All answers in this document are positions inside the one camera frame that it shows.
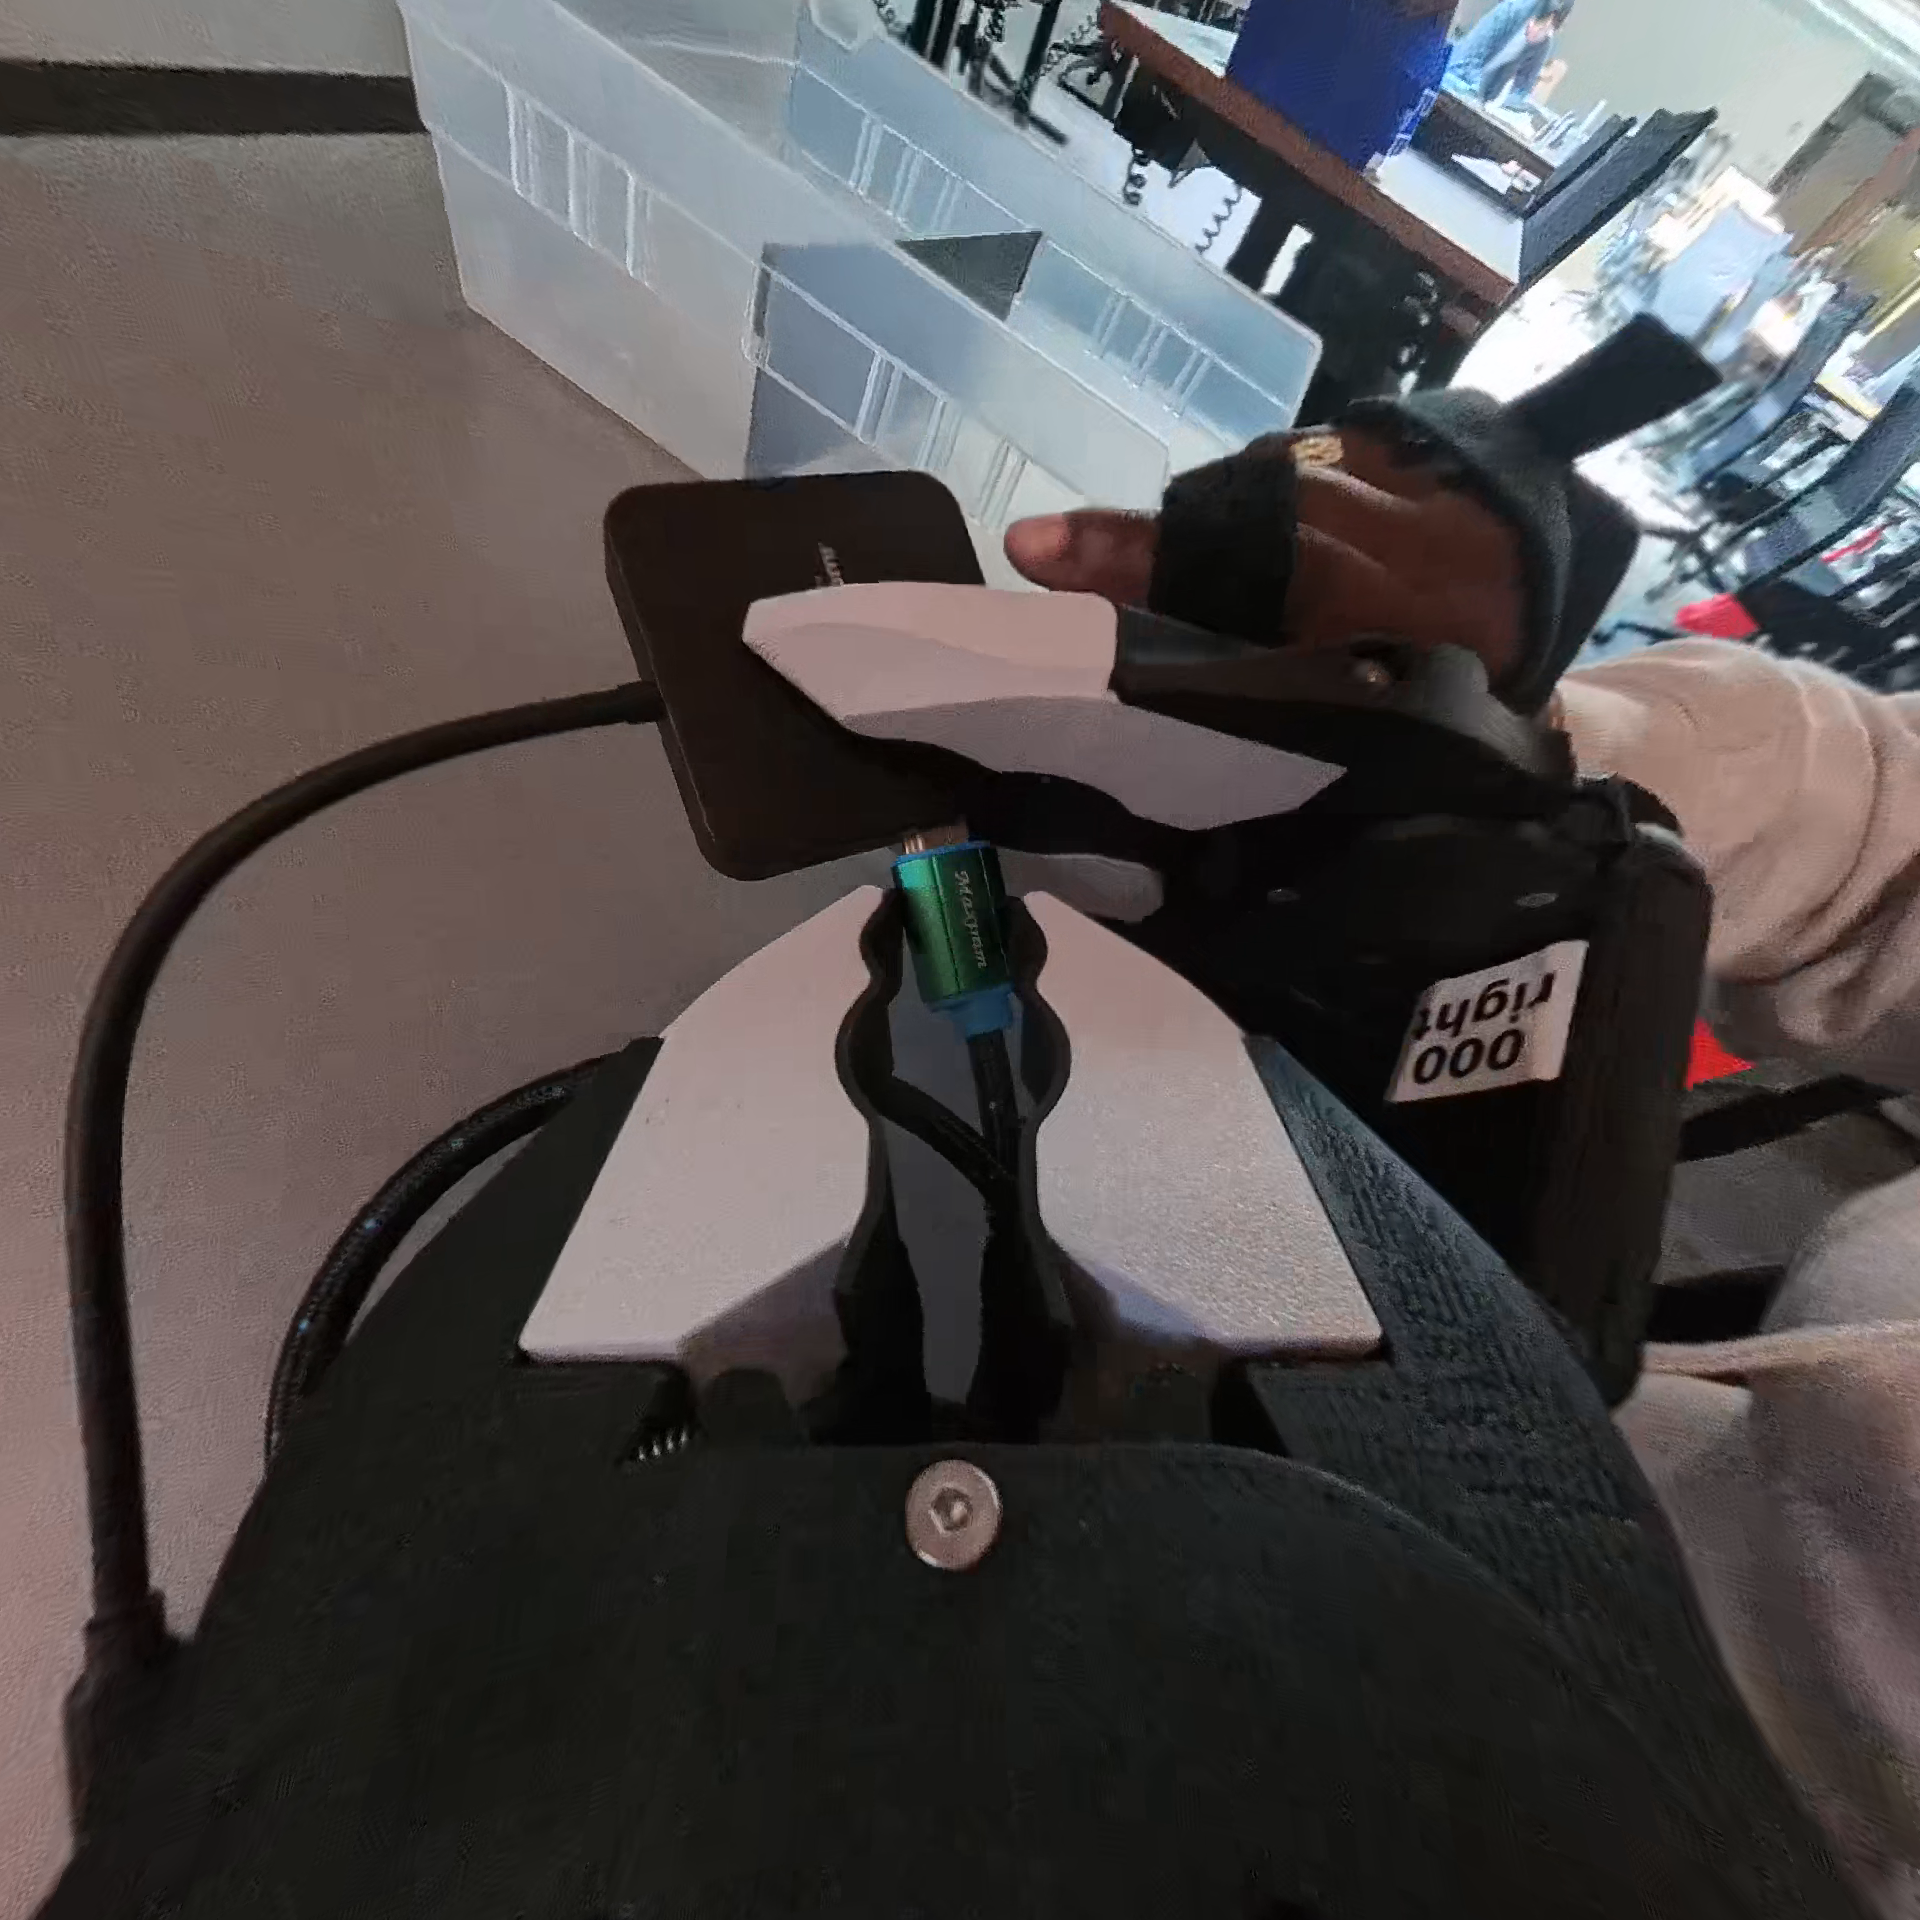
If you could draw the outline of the grey desk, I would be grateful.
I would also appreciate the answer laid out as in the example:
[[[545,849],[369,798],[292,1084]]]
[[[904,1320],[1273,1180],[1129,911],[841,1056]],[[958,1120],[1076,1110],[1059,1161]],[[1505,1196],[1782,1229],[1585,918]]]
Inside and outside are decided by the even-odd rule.
[[[680,468],[473,316],[417,135],[9,137],[1,216],[1,1904],[30,1914],[68,1854],[88,1616],[61,1143],[91,986],[156,877],[277,783],[625,681],[600,518]],[[718,877],[629,726],[383,785],[206,901],[127,1094],[175,1623],[350,1212],[877,873]]]

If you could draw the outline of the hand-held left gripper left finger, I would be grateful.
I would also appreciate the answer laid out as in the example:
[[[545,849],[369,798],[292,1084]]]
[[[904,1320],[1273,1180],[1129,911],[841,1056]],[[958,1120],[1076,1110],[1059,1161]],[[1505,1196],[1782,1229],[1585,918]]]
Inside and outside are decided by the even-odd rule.
[[[651,1361],[707,1386],[773,1376],[851,1425],[928,1406],[921,1289],[897,1236],[883,1122],[841,1040],[888,1033],[861,951],[865,881],[743,958],[679,1012],[518,1330],[540,1364]]]

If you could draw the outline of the blue plastic bin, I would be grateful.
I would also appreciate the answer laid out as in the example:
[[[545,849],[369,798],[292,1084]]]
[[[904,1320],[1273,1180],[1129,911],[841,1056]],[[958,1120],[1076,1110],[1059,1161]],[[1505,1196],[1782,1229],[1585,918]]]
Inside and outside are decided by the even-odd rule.
[[[1455,2],[1249,2],[1227,79],[1356,172],[1409,143],[1449,70]]]

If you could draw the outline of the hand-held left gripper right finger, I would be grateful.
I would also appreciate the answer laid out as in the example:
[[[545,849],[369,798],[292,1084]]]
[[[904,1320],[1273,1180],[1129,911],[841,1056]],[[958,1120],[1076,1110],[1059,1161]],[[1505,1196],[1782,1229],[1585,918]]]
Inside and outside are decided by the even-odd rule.
[[[1235,1020],[1076,906],[1006,911],[1014,1038],[971,1041],[1000,1186],[974,1420],[1092,1420],[1131,1380],[1385,1342]]]

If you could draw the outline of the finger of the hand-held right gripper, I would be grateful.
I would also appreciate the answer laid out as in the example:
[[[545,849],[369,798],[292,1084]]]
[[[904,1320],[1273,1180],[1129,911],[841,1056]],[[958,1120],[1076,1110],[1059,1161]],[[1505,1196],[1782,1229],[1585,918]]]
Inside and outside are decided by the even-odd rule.
[[[1165,902],[1163,874],[1129,856],[1014,847],[1000,839],[991,849],[1009,898],[1059,898],[1094,920],[1150,920]]]
[[[741,637],[843,728],[1059,776],[1137,820],[1213,830],[1275,818],[1341,769],[1112,689],[1118,608],[1085,591],[848,582],[752,602]]]

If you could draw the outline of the black braided cable green plugs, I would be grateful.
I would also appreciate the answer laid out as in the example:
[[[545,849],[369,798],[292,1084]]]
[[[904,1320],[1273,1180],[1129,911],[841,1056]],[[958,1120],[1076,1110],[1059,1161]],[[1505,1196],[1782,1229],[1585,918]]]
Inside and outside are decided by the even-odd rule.
[[[1014,967],[997,849],[961,826],[916,837],[894,862],[903,942],[921,1001],[967,1044],[979,1124],[897,1076],[877,1094],[879,1116],[919,1138],[981,1198],[989,1236],[1016,1222],[1016,1157],[1024,1138],[1007,1033]],[[271,1460],[300,1412],[341,1357],[376,1280],[407,1234],[455,1186],[557,1117],[604,1057],[543,1074],[464,1116],[428,1141],[361,1201],[307,1285],[279,1344],[263,1416]]]

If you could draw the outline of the clear plastic bin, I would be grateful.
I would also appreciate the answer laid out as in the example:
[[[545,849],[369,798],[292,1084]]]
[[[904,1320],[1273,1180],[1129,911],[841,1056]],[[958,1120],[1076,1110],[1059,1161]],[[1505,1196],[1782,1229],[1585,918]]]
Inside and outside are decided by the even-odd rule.
[[[465,302],[701,478],[1152,506],[1293,425],[1319,338],[868,5],[400,5]],[[897,250],[1041,233],[1007,325]]]

